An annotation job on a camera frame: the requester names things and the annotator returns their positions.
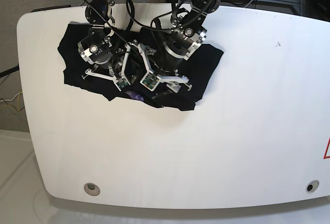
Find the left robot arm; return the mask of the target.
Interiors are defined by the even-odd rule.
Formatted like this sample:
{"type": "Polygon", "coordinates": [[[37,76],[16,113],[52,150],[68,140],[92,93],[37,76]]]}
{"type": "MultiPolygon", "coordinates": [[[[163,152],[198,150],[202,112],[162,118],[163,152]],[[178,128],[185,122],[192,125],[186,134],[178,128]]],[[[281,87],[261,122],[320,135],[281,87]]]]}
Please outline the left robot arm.
{"type": "Polygon", "coordinates": [[[178,74],[178,67],[189,60],[205,41],[207,30],[203,22],[219,5],[220,0],[173,0],[167,14],[172,24],[170,28],[163,28],[158,16],[149,25],[133,19],[151,31],[157,46],[153,50],[143,44],[137,45],[146,68],[140,80],[144,87],[155,91],[161,83],[166,83],[173,92],[178,92],[183,84],[191,87],[188,77],[178,74]]]}

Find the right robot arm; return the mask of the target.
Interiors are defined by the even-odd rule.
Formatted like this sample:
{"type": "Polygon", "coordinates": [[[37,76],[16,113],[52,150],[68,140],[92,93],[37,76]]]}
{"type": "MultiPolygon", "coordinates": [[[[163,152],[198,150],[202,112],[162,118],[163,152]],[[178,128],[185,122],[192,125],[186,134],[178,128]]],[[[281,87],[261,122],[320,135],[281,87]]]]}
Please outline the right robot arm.
{"type": "Polygon", "coordinates": [[[114,1],[92,0],[85,9],[89,22],[88,35],[78,43],[78,52],[82,59],[91,64],[86,76],[112,81],[122,89],[131,85],[125,75],[130,46],[119,48],[119,36],[113,31],[115,19],[112,16],[114,1]]]}

